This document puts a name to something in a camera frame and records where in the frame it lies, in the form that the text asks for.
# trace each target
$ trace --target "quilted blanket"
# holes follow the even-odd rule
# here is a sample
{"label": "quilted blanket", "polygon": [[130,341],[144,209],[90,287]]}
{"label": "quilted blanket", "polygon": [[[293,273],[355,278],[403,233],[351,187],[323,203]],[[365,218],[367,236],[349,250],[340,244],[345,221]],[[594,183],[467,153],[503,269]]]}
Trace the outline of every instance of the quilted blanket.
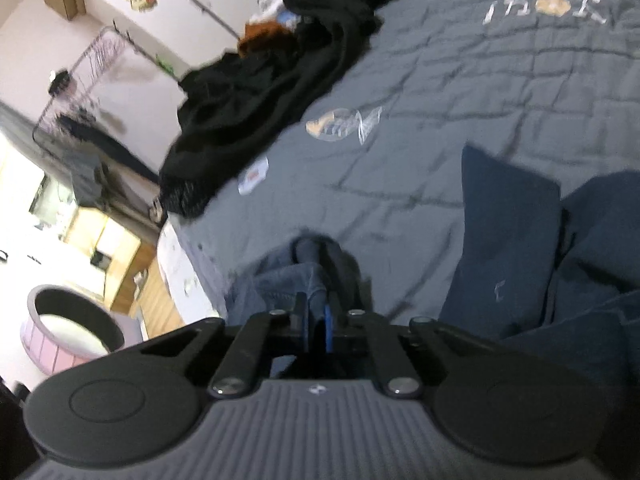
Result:
{"label": "quilted blanket", "polygon": [[[462,253],[466,143],[563,195],[640,169],[640,0],[398,0],[380,17],[368,52],[265,153],[264,180],[172,218],[205,288],[311,230],[356,258],[377,312],[437,317]],[[363,144],[310,134],[337,108],[378,107]]]}

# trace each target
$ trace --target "metal bolt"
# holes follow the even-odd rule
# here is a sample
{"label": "metal bolt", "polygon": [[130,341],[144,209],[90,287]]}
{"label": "metal bolt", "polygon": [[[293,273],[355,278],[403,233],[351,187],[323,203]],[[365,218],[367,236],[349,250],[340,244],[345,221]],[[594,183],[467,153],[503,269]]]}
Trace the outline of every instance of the metal bolt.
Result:
{"label": "metal bolt", "polygon": [[433,321],[433,318],[431,317],[418,316],[418,317],[412,317],[410,322],[411,323],[430,323],[431,321]]}
{"label": "metal bolt", "polygon": [[396,377],[386,385],[389,391],[396,395],[411,395],[420,389],[420,383],[411,377]]}
{"label": "metal bolt", "polygon": [[222,396],[237,395],[245,388],[244,381],[237,377],[227,377],[213,385],[213,390]]}

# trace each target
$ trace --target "dark blue blanket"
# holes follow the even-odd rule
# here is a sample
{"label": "dark blue blanket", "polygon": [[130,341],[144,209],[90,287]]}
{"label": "dark blue blanket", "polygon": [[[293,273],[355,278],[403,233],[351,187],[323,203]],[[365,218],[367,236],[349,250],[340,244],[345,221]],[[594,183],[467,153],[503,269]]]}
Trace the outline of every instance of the dark blue blanket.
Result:
{"label": "dark blue blanket", "polygon": [[465,238],[440,320],[603,386],[640,381],[640,173],[559,186],[467,146]]}
{"label": "dark blue blanket", "polygon": [[[551,1],[564,9],[549,15]],[[462,256],[466,143],[563,196],[640,171],[640,0],[396,0],[379,14],[370,49],[279,135],[250,195],[230,182],[201,218],[172,218],[205,288],[307,228],[357,259],[377,313],[438,317]],[[377,107],[363,146],[306,131],[337,108]]]}

